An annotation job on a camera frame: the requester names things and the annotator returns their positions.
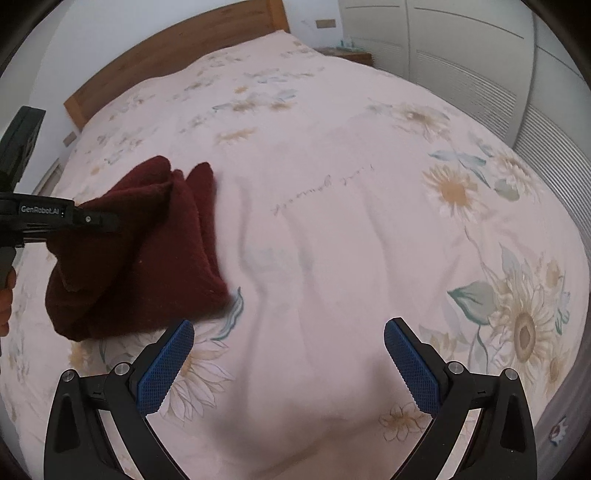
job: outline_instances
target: wall outlet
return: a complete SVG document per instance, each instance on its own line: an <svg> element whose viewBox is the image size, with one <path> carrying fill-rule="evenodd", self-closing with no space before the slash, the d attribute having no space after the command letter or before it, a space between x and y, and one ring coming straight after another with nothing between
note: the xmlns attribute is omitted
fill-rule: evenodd
<svg viewBox="0 0 591 480"><path fill-rule="evenodd" d="M64 145L69 147L76 138L78 138L76 134L74 132L70 132L70 134L63 140Z"/></svg>
<svg viewBox="0 0 591 480"><path fill-rule="evenodd" d="M336 28L336 20L334 18L329 20L316 20L316 28Z"/></svg>

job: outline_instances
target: cursive text print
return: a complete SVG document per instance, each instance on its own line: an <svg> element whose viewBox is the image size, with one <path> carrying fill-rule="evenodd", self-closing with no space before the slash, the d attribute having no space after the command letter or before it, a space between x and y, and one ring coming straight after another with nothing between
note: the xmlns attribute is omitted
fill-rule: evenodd
<svg viewBox="0 0 591 480"><path fill-rule="evenodd" d="M361 175L364 172L370 172L370 171L375 171L374 166L371 164L367 168L361 167L360 169L353 172L351 175L339 178L338 179L339 182L337 184L340 183L343 187L346 187L349 185L349 183L354 178L356 178L357 176ZM331 175L327 175L326 177L324 177L324 181L322 182L322 184L317 186L316 188L304 190L303 192L300 192L300 193L296 194L294 197L286 200L284 203L277 203L275 205L275 208L273 208L273 210L272 210L273 215L275 215L275 216L279 215L280 211L285 210L286 208L288 208L290 205L292 205L293 203L295 203L296 201L298 201L302 197L307 197L310 195L314 195L316 193L321 193L321 192L325 191L326 189L332 188L332 186L333 186L333 177Z"/></svg>

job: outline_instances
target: metal screw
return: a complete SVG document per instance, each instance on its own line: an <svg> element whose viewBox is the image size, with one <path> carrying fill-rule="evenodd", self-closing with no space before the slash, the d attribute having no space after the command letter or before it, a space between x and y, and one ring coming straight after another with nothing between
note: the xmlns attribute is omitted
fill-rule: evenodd
<svg viewBox="0 0 591 480"><path fill-rule="evenodd" d="M122 363L115 367L115 375L125 375L129 372L129 364Z"/></svg>
<svg viewBox="0 0 591 480"><path fill-rule="evenodd" d="M507 370L505 370L505 375L509 380L517 380L517 378L519 377L519 375L517 375L517 372L512 368L508 368Z"/></svg>
<svg viewBox="0 0 591 480"><path fill-rule="evenodd" d="M70 380L72 380L72 378L74 378L74 371L73 370L66 370L61 375L61 379L64 382L69 382Z"/></svg>
<svg viewBox="0 0 591 480"><path fill-rule="evenodd" d="M452 362L448 366L449 371L453 374L459 375L464 371L464 366L460 362Z"/></svg>

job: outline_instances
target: blue gripper pad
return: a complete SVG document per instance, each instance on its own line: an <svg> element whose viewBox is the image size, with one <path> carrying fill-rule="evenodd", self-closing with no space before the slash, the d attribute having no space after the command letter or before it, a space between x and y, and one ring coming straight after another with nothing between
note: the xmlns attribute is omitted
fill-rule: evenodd
<svg viewBox="0 0 591 480"><path fill-rule="evenodd" d="M384 343L419 410L437 415L441 407L439 384L416 348L393 320L386 324Z"/></svg>
<svg viewBox="0 0 591 480"><path fill-rule="evenodd" d="M185 320L138 382L136 406L143 416L156 413L170 390L174 379L187 359L195 338L195 330Z"/></svg>

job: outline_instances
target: white wardrobe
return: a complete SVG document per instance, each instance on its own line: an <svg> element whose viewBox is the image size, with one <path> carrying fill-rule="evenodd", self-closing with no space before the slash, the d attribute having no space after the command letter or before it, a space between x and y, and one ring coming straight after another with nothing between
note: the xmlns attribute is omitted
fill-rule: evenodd
<svg viewBox="0 0 591 480"><path fill-rule="evenodd" d="M377 68L489 128L591 238L591 90L520 0L339 0L345 37ZM591 244L586 245L591 258Z"/></svg>

